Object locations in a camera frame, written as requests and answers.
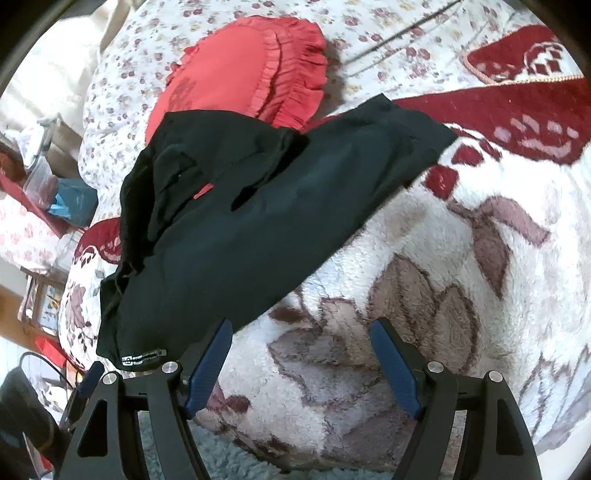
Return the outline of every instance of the metal screw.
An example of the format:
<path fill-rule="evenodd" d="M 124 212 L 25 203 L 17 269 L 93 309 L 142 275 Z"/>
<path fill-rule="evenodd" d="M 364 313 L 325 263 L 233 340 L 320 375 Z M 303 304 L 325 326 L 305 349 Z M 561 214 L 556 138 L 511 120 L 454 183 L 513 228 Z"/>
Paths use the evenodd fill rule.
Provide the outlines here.
<path fill-rule="evenodd" d="M 503 381 L 503 375 L 501 375 L 499 372 L 497 372 L 496 370 L 491 371 L 488 374 L 488 377 L 493 381 L 493 382 L 502 382 Z"/>
<path fill-rule="evenodd" d="M 112 385 L 115 382 L 117 382 L 117 374 L 114 374 L 113 372 L 111 372 L 110 374 L 106 374 L 103 377 L 103 383 L 105 385 Z"/>
<path fill-rule="evenodd" d="M 178 370 L 178 363 L 177 362 L 166 362 L 162 366 L 162 371 L 165 374 L 173 374 Z"/>
<path fill-rule="evenodd" d="M 429 362 L 427 364 L 427 368 L 430 372 L 433 372 L 434 374 L 440 374 L 441 372 L 443 372 L 443 365 L 439 362 Z"/>

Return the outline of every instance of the blue plastic bag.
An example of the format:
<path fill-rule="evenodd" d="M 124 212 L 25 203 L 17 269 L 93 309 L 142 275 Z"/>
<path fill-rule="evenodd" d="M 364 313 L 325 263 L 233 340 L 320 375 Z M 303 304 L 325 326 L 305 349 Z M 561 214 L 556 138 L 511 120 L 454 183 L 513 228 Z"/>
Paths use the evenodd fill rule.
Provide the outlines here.
<path fill-rule="evenodd" d="M 58 179 L 58 184 L 49 213 L 74 226 L 89 226 L 99 204 L 96 190 L 79 179 Z"/>

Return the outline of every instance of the blue gripper pad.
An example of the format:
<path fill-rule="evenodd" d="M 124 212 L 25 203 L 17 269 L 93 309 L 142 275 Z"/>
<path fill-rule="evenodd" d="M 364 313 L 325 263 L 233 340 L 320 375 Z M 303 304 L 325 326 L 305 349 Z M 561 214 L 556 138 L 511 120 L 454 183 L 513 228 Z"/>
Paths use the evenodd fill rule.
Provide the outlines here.
<path fill-rule="evenodd" d="M 423 408 L 417 398 L 417 381 L 379 320 L 369 328 L 369 338 L 396 401 L 414 419 L 419 418 Z"/>
<path fill-rule="evenodd" d="M 191 418 L 207 406 L 207 401 L 232 346 L 232 335 L 232 324 L 230 320 L 226 319 L 220 325 L 191 375 L 189 399 L 185 404 L 187 414 Z"/>
<path fill-rule="evenodd" d="M 92 396 L 100 379 L 103 377 L 103 373 L 105 373 L 105 366 L 100 362 L 94 362 L 80 385 L 78 385 L 78 395 L 80 398 L 90 398 Z"/>

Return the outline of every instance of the black cable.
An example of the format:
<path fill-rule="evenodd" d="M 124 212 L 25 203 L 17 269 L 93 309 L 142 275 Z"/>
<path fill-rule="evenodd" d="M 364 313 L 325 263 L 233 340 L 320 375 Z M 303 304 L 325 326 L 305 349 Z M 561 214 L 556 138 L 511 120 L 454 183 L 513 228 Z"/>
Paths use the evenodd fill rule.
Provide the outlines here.
<path fill-rule="evenodd" d="M 55 370 L 55 372 L 60 376 L 60 378 L 63 381 L 65 381 L 72 390 L 75 390 L 75 388 L 72 387 L 72 384 L 70 382 L 68 382 L 68 379 L 66 378 L 66 376 L 62 372 L 60 372 L 57 369 L 57 367 L 55 365 L 53 365 L 47 358 L 45 358 L 43 355 L 40 355 L 39 353 L 36 353 L 36 352 L 25 352 L 25 353 L 23 353 L 21 355 L 21 359 L 20 359 L 20 361 L 18 363 L 18 366 L 20 367 L 21 370 L 22 370 L 22 361 L 25 359 L 26 356 L 36 356 L 37 358 L 40 358 L 41 360 L 43 360 L 47 365 L 49 365 L 52 369 Z"/>

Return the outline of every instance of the clothing label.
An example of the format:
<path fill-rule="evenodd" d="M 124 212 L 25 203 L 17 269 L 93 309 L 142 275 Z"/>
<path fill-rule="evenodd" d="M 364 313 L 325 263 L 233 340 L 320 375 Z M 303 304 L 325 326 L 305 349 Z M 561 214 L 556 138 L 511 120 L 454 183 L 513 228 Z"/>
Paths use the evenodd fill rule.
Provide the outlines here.
<path fill-rule="evenodd" d="M 145 365 L 157 361 L 160 357 L 166 356 L 167 351 L 164 349 L 152 350 L 151 352 L 143 353 L 138 356 L 123 356 L 121 357 L 121 364 L 124 367 L 132 367 L 135 365 Z"/>

